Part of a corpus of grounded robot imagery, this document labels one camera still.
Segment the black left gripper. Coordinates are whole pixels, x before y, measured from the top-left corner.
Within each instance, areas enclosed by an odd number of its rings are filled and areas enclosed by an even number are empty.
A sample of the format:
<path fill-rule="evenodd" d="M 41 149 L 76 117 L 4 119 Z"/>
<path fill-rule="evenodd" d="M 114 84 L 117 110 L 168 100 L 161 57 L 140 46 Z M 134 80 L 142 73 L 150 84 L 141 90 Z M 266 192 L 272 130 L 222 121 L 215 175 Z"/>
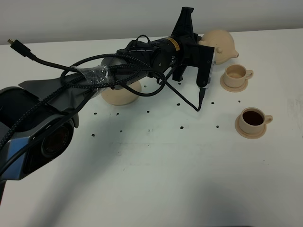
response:
<path fill-rule="evenodd" d="M 164 73 L 173 64 L 177 68 L 173 72 L 173 80 L 181 81 L 186 67 L 198 68 L 196 82 L 201 82 L 201 37 L 194 33 L 191 7 L 183 7 L 170 36 L 148 41 L 152 50 L 148 63 L 156 71 Z"/>

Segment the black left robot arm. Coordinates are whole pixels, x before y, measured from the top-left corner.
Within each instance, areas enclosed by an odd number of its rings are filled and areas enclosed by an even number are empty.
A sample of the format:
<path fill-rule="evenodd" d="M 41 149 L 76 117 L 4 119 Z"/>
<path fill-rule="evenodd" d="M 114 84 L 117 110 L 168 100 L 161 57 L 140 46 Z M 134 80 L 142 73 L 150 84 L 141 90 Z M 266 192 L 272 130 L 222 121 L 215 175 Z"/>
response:
<path fill-rule="evenodd" d="M 18 181 L 61 155 L 79 125 L 79 111 L 103 90 L 124 88 L 145 96 L 131 85 L 155 78 L 158 89 L 189 56 L 197 44 L 192 25 L 193 8 L 183 7 L 171 36 L 156 41 L 132 40 L 112 54 L 85 58 L 69 67 L 44 61 L 19 40 L 9 40 L 20 55 L 41 65 L 62 70 L 59 78 L 28 80 L 0 92 L 0 189 Z"/>

